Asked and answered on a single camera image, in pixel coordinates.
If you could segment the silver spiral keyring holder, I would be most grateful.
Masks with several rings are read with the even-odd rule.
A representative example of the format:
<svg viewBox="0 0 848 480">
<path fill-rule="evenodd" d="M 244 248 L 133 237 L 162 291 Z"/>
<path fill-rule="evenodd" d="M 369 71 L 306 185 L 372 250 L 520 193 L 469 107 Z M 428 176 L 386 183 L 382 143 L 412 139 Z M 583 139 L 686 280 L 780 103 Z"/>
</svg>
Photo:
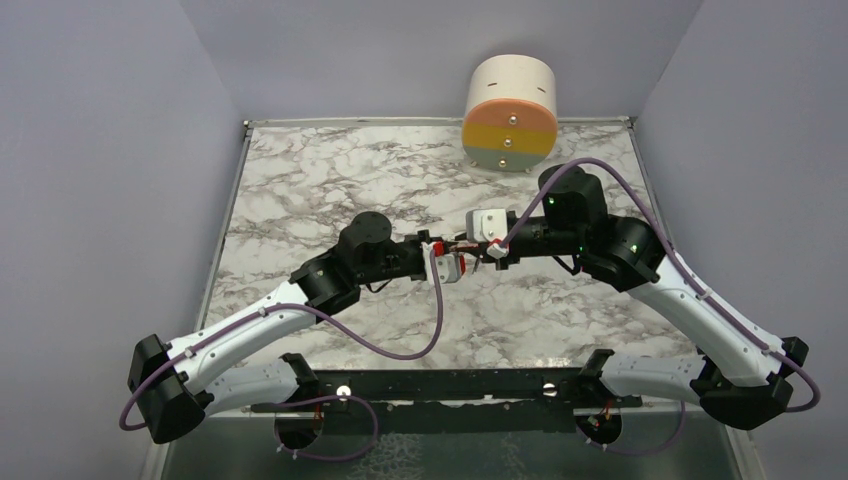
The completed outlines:
<svg viewBox="0 0 848 480">
<path fill-rule="evenodd" d="M 469 255 L 473 258 L 473 266 L 470 272 L 476 273 L 482 263 L 483 250 L 479 243 L 470 241 L 466 233 L 459 233 L 453 240 L 450 241 L 449 250 L 451 252 L 462 255 Z"/>
</svg>

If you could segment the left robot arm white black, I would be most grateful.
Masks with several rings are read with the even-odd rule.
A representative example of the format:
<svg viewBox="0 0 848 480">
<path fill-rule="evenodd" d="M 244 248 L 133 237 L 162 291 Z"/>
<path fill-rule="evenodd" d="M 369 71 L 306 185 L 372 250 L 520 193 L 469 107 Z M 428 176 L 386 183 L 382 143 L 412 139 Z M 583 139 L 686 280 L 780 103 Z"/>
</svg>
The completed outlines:
<svg viewBox="0 0 848 480">
<path fill-rule="evenodd" d="M 360 300 L 363 287 L 381 281 L 409 278 L 434 287 L 435 331 L 411 357 L 425 356 L 444 325 L 442 288 L 465 272 L 462 256 L 452 247 L 426 230 L 396 242 L 385 215 L 356 215 L 334 246 L 240 312 L 170 341 L 156 334 L 139 340 L 127 381 L 131 397 L 120 414 L 120 428 L 145 429 L 154 443 L 166 444 L 221 411 L 263 403 L 283 403 L 294 411 L 306 408 L 320 389 L 302 355 L 286 354 L 257 368 L 237 364 L 270 343 L 321 322 L 381 356 L 398 359 L 398 354 L 368 342 L 335 318 Z"/>
</svg>

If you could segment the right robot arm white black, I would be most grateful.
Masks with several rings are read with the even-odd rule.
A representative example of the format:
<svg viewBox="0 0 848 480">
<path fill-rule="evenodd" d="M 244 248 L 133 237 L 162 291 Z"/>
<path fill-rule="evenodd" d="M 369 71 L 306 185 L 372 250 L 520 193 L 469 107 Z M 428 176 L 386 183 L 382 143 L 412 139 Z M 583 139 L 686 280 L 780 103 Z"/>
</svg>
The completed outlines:
<svg viewBox="0 0 848 480">
<path fill-rule="evenodd" d="M 482 244 L 484 262 L 505 269 L 524 258 L 569 255 L 571 273 L 587 274 L 643 303 L 697 348 L 680 358 L 599 349 L 576 383 L 585 404 L 660 397 L 697 405 L 741 430 L 789 411 L 789 378 L 808 354 L 802 340 L 755 326 L 701 284 L 651 224 L 609 213 L 601 181 L 582 168 L 545 170 L 533 203 L 543 209 L 541 216 L 505 209 L 467 214 L 467 233 Z"/>
</svg>

